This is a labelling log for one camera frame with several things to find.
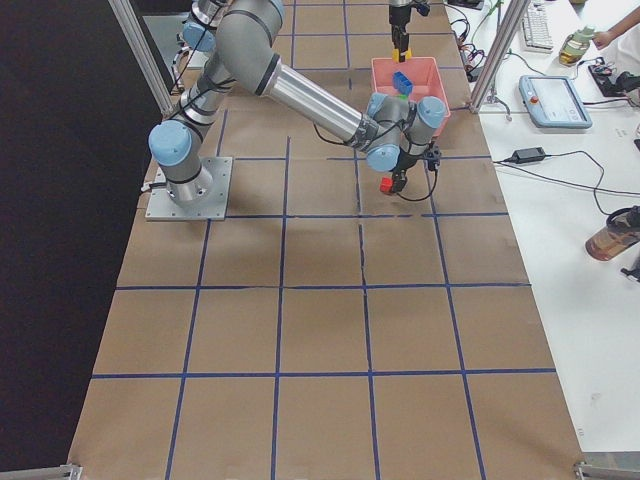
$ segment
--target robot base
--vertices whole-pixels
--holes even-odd
[[[224,220],[229,201],[229,184],[231,182],[231,157],[205,157],[202,167],[213,177],[211,190],[197,202],[179,205],[164,188],[156,188],[151,192],[147,214],[149,221],[185,221],[185,220]],[[165,176],[158,169],[155,182],[164,182]]]

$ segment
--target black background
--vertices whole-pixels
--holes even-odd
[[[106,0],[2,17],[0,472],[67,461],[161,120]]]

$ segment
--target hand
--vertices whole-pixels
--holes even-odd
[[[596,32],[595,36],[593,37],[593,43],[598,50],[602,50],[615,38],[615,35],[608,30],[606,32]]]

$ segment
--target pink bin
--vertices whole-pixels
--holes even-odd
[[[418,102],[426,96],[438,97],[447,107],[442,125],[433,134],[437,137],[442,133],[451,111],[447,103],[447,96],[444,94],[444,87],[440,79],[440,72],[436,59],[433,57],[413,57],[403,63],[396,63],[390,58],[371,59],[371,87],[374,92],[386,93],[388,95],[398,95],[399,92],[393,88],[393,74],[402,72],[411,83],[413,91],[409,95],[409,100]]]

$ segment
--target plastic bottle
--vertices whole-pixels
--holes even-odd
[[[607,218],[606,226],[585,243],[596,260],[611,260],[640,242],[640,206],[623,208]]]
[[[575,65],[589,49],[594,35],[595,28],[592,25],[569,35],[560,49],[560,63],[567,66]]]

